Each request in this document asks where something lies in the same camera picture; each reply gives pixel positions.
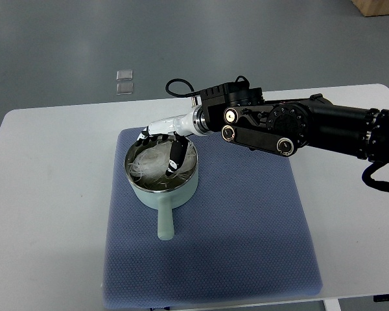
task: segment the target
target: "cable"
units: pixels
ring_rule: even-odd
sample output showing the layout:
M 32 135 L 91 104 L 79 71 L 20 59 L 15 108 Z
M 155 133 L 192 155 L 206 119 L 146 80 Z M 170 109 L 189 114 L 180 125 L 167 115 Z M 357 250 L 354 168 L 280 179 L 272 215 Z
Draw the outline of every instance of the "cable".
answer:
M 187 94 L 177 94 L 177 93 L 175 93 L 175 92 L 170 91 L 170 85 L 171 85 L 172 83 L 175 83 L 175 82 L 182 82 L 182 83 L 184 83 L 185 85 L 189 86 L 189 87 L 190 87 L 190 90 L 192 91 L 192 93 L 187 93 Z M 184 80 L 184 79 L 179 79 L 179 78 L 177 78 L 177 79 L 172 79 L 172 80 L 170 80 L 170 81 L 167 82 L 167 84 L 166 84 L 166 92 L 167 92 L 168 94 L 170 94 L 170 95 L 172 95 L 172 96 L 174 96 L 174 97 L 178 97 L 178 98 L 194 97 L 194 96 L 200 95 L 200 92 L 199 92 L 199 91 L 195 92 L 195 89 L 193 88 L 193 86 L 190 84 L 189 81 Z

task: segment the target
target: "table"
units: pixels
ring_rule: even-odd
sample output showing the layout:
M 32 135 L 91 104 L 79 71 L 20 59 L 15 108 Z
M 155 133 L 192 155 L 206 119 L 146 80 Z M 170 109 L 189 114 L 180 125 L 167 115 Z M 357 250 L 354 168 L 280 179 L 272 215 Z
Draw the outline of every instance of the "table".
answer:
M 323 93 L 342 106 L 389 109 L 379 84 Z M 187 113 L 190 99 L 18 109 L 0 127 L 0 310 L 103 310 L 102 268 L 115 144 L 124 128 Z M 323 280 L 315 297 L 389 293 L 389 194 L 360 176 L 367 161 L 316 148 L 290 159 Z M 375 177 L 389 180 L 388 172 Z M 228 301 L 186 309 L 291 301 Z

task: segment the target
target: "floor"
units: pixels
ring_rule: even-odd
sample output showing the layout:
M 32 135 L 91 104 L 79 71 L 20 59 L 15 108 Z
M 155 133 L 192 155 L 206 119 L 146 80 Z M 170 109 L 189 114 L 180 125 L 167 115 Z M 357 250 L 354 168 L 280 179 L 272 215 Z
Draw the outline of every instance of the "floor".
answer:
M 115 94 L 119 69 L 134 71 L 130 95 Z M 0 124 L 13 109 L 166 98 L 172 78 L 203 89 L 238 75 L 264 91 L 389 87 L 389 16 L 350 0 L 0 0 Z M 389 311 L 372 297 L 340 305 Z

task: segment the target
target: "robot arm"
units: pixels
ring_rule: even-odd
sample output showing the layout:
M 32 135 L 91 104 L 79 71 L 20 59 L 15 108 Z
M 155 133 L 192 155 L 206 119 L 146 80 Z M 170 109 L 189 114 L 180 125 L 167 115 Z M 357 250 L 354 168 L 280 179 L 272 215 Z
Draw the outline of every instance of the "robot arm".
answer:
M 192 93 L 171 92 L 169 86 L 173 82 L 186 83 Z M 194 92 L 187 81 L 171 80 L 166 85 L 169 94 L 200 96 L 202 104 L 192 107 L 192 112 L 185 116 L 156 121 L 148 126 L 148 131 L 175 133 L 177 138 L 221 132 L 229 143 L 286 157 L 309 145 L 368 159 L 373 164 L 363 173 L 363 181 L 389 192 L 389 182 L 371 178 L 376 170 L 389 163 L 389 110 L 336 106 L 321 94 L 265 101 L 261 88 L 249 86 L 249 81 L 239 76 L 234 82 Z

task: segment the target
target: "blue mat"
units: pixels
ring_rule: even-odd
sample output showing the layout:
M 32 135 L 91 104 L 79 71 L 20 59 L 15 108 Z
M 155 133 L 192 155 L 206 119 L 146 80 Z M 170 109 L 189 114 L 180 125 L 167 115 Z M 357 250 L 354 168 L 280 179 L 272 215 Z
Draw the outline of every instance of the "blue mat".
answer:
M 106 308 L 321 290 L 288 159 L 226 143 L 219 133 L 190 136 L 199 155 L 199 186 L 173 210 L 174 238 L 161 241 L 157 211 L 137 199 L 123 168 L 141 130 L 123 130 L 117 142 L 103 282 Z

